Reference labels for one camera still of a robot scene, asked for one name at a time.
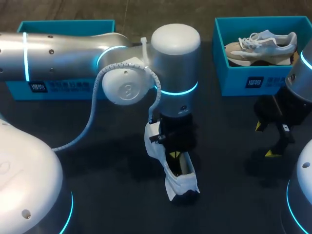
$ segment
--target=sneaker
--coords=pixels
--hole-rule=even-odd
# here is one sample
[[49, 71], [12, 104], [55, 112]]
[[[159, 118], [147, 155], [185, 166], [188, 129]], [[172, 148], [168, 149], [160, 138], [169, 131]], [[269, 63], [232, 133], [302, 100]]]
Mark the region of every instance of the sneaker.
[[178, 155], [172, 156], [170, 155], [172, 153], [166, 152], [163, 145], [156, 142], [151, 143], [150, 137], [158, 135], [158, 129], [159, 122], [153, 124], [147, 123], [144, 141], [148, 155], [159, 160], [164, 168], [166, 174], [165, 187], [169, 200], [172, 201], [177, 196], [179, 196], [177, 199], [181, 199], [184, 195], [192, 198], [196, 197], [195, 195], [199, 193], [199, 189], [195, 169], [189, 153], [176, 152]]
[[297, 48], [297, 35], [275, 35], [269, 30], [252, 33], [249, 38], [239, 38], [225, 46], [228, 60], [240, 65], [250, 66], [256, 61], [274, 65], [290, 65], [291, 56]]

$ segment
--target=white cable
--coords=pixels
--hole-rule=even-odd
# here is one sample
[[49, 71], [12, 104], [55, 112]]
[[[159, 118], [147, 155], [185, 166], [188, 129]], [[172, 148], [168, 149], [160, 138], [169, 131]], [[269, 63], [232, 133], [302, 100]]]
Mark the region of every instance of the white cable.
[[150, 108], [148, 110], [148, 115], [149, 115], [148, 122], [151, 123], [153, 121], [153, 111], [158, 106], [158, 104], [160, 102], [160, 97], [161, 97], [161, 85], [160, 85], [160, 81], [158, 79], [158, 76], [149, 67], [144, 67], [142, 65], [126, 63], [126, 62], [114, 63], [114, 64], [111, 64], [111, 65], [104, 67], [97, 75], [97, 78], [96, 78], [96, 80], [94, 82], [94, 86], [93, 86], [90, 116], [89, 116], [89, 120], [88, 120], [85, 128], [83, 129], [83, 131], [79, 134], [78, 137], [76, 137], [76, 139], [72, 140], [68, 144], [52, 149], [54, 152], [67, 149], [67, 148], [75, 145], [78, 141], [80, 141], [87, 134], [87, 132], [89, 131], [91, 124], [93, 122], [95, 111], [96, 111], [98, 86], [101, 83], [105, 73], [107, 73], [111, 70], [115, 70], [115, 69], [119, 69], [119, 68], [125, 68], [125, 67], [143, 70], [154, 79], [155, 85], [157, 87], [157, 95], [156, 95], [156, 99], [155, 99], [154, 103], [150, 106]]
[[142, 53], [143, 53], [143, 60], [144, 60], [144, 64], [145, 66], [149, 65], [149, 59], [148, 59], [148, 55], [147, 55], [147, 39], [146, 38], [141, 38], [141, 43], [142, 43]]

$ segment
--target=shoe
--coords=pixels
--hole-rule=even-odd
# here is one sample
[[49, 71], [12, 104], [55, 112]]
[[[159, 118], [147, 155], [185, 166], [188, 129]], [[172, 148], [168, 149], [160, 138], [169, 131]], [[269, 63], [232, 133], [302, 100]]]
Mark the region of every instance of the shoe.
[[153, 124], [147, 123], [145, 127], [144, 141], [147, 154], [150, 157], [157, 159], [164, 168], [166, 174], [165, 187], [169, 200], [172, 201], [175, 197], [183, 195], [187, 195], [187, 197], [195, 197], [194, 195], [190, 196], [190, 193], [198, 194], [199, 189], [197, 186], [195, 169], [189, 153], [176, 152], [176, 155], [172, 156], [169, 152], [166, 152], [163, 145], [156, 142], [151, 143], [150, 137], [158, 135], [158, 130], [159, 122]]
[[274, 65], [290, 65], [291, 56], [297, 48], [297, 35], [275, 35], [269, 30], [252, 33], [249, 38], [239, 38], [225, 46], [228, 60], [240, 65], [250, 66], [256, 61]]

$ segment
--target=dark floor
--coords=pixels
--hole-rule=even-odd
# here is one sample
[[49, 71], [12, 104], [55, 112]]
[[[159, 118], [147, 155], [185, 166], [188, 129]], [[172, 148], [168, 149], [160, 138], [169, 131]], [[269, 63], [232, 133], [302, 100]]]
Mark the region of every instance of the dark floor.
[[[267, 15], [311, 19], [312, 1], [0, 0], [1, 31], [16, 31], [23, 20], [115, 19], [118, 32], [139, 41], [161, 25], [180, 22], [195, 27], [204, 41], [194, 110], [199, 142], [191, 155], [200, 199], [187, 207], [172, 205], [161, 166], [145, 152], [143, 129], [153, 94], [130, 107], [101, 101], [88, 137], [59, 154], [82, 234], [281, 233], [287, 176], [264, 188], [243, 167], [253, 151], [277, 139], [277, 132], [273, 127], [262, 134], [254, 131], [255, 97], [221, 96], [211, 55], [215, 17]], [[88, 101], [14, 102], [6, 87], [0, 87], [0, 112], [51, 147], [77, 136], [89, 110]], [[297, 143], [288, 148], [289, 157], [298, 157], [311, 138], [311, 127], [308, 118], [305, 126], [295, 128]], [[277, 164], [277, 174], [281, 167]]]

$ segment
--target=teal shoe box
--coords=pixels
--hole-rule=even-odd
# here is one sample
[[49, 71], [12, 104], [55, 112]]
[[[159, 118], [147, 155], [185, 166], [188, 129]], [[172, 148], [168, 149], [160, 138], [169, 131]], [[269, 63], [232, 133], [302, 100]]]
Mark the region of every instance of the teal shoe box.
[[297, 34], [300, 54], [312, 37], [312, 24], [305, 16], [215, 18], [213, 60], [223, 96], [275, 94], [284, 85], [292, 66], [231, 67], [224, 46], [265, 30], [277, 35]]
[[[114, 20], [54, 20], [23, 21], [17, 32], [59, 34], [67, 36], [94, 36], [115, 31]], [[6, 82], [15, 100], [89, 100], [95, 77], [71, 80], [45, 81], [46, 93], [32, 92], [26, 81]], [[105, 99], [102, 89], [98, 98]]]

